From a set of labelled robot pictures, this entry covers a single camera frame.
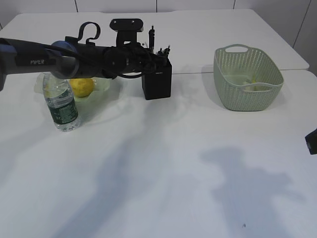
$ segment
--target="basket handle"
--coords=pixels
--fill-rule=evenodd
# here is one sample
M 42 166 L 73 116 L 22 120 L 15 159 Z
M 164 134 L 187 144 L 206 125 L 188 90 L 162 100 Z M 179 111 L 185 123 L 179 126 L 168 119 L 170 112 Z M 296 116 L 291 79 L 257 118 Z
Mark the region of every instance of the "basket handle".
M 246 88 L 248 87 L 256 87 L 256 86 L 264 86 L 264 87 L 268 87 L 270 89 L 268 90 L 263 90 L 263 91 L 253 91 L 253 90 L 246 90 Z M 269 84 L 269 83 L 250 83 L 250 84 L 246 84 L 241 86 L 241 90 L 244 92 L 269 92 L 272 91 L 274 88 L 280 87 L 281 85 L 273 85 L 273 84 Z
M 242 45 L 242 44 L 233 44 L 233 45 L 230 45 L 230 46 L 223 47 L 223 49 L 227 52 L 227 49 L 232 48 L 232 47 L 242 47 L 242 48 L 246 48 L 246 49 L 247 49 L 246 52 L 248 52 L 248 51 L 251 49 L 251 47 L 246 46 L 246 45 Z

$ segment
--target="lemon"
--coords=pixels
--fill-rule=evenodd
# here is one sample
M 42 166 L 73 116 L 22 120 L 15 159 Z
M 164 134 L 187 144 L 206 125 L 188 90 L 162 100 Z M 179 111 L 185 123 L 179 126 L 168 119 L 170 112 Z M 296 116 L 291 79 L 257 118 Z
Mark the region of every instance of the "lemon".
M 86 97 L 91 94 L 94 89 L 94 81 L 92 78 L 72 78 L 69 81 L 74 95 L 77 97 Z

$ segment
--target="green bottle label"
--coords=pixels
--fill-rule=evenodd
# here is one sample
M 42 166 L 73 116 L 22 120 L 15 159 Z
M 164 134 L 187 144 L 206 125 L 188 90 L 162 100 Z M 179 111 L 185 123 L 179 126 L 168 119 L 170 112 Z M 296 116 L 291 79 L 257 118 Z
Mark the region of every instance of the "green bottle label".
M 57 124 L 63 125 L 70 123 L 78 117 L 75 100 L 73 99 L 69 104 L 60 108 L 49 107 L 53 121 Z

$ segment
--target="translucent plate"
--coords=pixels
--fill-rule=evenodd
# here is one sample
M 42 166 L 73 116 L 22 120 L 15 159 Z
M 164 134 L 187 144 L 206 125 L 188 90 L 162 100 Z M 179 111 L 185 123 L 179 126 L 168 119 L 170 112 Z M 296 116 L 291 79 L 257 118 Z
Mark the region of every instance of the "translucent plate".
M 50 73 L 40 73 L 40 75 L 37 77 L 36 83 L 34 85 L 34 92 L 43 94 L 43 78 L 44 78 L 45 74 L 49 74 L 51 77 L 53 77 L 53 75 L 51 75 Z M 94 84 L 95 84 L 94 90 L 92 91 L 92 93 L 87 97 L 74 96 L 74 99 L 76 102 L 96 101 L 104 94 L 105 91 L 107 91 L 109 89 L 111 79 L 96 78 L 96 77 L 93 77 L 92 79 L 93 79 Z

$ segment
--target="plastic basket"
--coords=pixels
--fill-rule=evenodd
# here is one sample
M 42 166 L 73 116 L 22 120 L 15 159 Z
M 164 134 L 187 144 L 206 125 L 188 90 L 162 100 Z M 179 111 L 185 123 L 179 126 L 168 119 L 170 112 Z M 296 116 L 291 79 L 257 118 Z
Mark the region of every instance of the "plastic basket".
M 228 52 L 232 47 L 246 52 Z M 245 45 L 217 49 L 214 54 L 214 83 L 223 105 L 233 111 L 262 111 L 276 98 L 284 79 L 262 50 Z

